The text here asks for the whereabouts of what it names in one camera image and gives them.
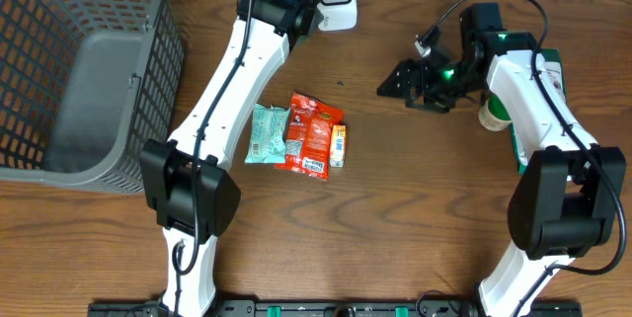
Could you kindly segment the green-lid white jar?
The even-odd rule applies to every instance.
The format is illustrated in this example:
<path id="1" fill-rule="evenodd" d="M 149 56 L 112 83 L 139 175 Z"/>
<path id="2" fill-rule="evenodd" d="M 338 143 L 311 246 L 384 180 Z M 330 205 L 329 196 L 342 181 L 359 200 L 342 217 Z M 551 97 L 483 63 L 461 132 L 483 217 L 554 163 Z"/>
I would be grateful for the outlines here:
<path id="1" fill-rule="evenodd" d="M 478 112 L 479 122 L 488 130 L 501 131 L 511 123 L 511 118 L 496 95 L 490 95 Z"/>

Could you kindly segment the green white 3M package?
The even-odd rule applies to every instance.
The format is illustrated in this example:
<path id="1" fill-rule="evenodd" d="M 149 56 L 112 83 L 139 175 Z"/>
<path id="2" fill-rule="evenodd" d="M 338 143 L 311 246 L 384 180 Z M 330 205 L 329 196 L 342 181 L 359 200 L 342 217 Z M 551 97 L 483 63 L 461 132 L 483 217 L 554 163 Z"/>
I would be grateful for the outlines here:
<path id="1" fill-rule="evenodd" d="M 566 82 L 564 79 L 563 62 L 559 50 L 557 48 L 543 48 L 541 50 L 541 53 L 545 60 L 545 70 L 548 74 L 550 82 L 555 87 L 563 101 L 567 102 L 567 90 Z M 527 166 L 526 153 L 523 144 L 514 129 L 513 124 L 510 125 L 510 130 L 512 135 L 513 152 L 516 159 L 517 172 L 522 175 Z"/>

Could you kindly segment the small yellow-orange packet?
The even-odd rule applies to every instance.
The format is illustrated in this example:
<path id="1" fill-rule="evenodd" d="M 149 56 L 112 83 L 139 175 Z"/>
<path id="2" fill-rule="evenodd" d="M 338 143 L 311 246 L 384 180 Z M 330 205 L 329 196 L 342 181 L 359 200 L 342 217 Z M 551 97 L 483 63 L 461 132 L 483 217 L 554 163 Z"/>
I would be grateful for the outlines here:
<path id="1" fill-rule="evenodd" d="M 331 167 L 342 168 L 345 163 L 347 145 L 347 127 L 335 124 L 332 128 L 330 141 L 329 163 Z"/>

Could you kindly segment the orange-red snack bag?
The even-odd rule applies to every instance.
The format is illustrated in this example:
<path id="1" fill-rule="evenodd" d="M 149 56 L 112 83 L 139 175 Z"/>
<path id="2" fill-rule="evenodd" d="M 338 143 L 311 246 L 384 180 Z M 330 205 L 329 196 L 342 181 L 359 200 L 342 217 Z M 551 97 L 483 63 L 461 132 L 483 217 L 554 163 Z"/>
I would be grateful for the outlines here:
<path id="1" fill-rule="evenodd" d="M 294 92 L 285 137 L 285 160 L 276 169 L 326 181 L 332 130 L 344 118 L 342 110 Z"/>

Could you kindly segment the light teal snack packet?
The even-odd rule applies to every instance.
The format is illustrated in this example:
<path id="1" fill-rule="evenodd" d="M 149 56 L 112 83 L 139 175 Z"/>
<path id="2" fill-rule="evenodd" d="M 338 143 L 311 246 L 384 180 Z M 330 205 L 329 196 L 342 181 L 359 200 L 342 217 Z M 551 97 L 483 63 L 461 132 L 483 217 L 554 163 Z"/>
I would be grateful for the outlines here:
<path id="1" fill-rule="evenodd" d="M 266 108 L 259 104 L 254 107 L 246 164 L 283 164 L 285 162 L 284 135 L 289 115 L 290 109 Z"/>

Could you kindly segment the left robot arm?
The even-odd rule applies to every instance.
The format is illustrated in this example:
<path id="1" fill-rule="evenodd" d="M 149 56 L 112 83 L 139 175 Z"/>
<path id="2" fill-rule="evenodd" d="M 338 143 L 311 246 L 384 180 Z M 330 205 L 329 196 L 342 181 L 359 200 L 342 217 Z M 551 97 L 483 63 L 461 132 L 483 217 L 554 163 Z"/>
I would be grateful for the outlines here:
<path id="1" fill-rule="evenodd" d="M 213 305 L 217 239 L 241 191 L 230 177 L 236 144 L 263 90 L 296 42 L 323 24 L 333 0 L 237 0 L 229 44 L 197 103 L 166 140 L 139 156 L 146 203 L 168 249 L 161 316 L 203 316 Z"/>

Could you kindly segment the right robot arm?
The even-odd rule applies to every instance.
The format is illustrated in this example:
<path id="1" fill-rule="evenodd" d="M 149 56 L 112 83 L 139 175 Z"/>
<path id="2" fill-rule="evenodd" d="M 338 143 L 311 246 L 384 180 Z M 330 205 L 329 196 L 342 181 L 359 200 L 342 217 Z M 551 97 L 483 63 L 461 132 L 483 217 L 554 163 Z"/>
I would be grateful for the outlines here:
<path id="1" fill-rule="evenodd" d="M 512 129 L 524 170 L 508 207 L 511 242 L 461 313 L 525 316 L 551 278 L 572 271 L 613 228 L 625 227 L 626 161 L 620 149 L 601 146 L 579 124 L 549 77 L 540 39 L 507 30 L 497 4 L 469 6 L 459 26 L 459 60 L 439 48 L 441 30 L 433 26 L 416 40 L 419 58 L 400 62 L 377 94 L 445 114 L 478 91 L 480 122 Z"/>

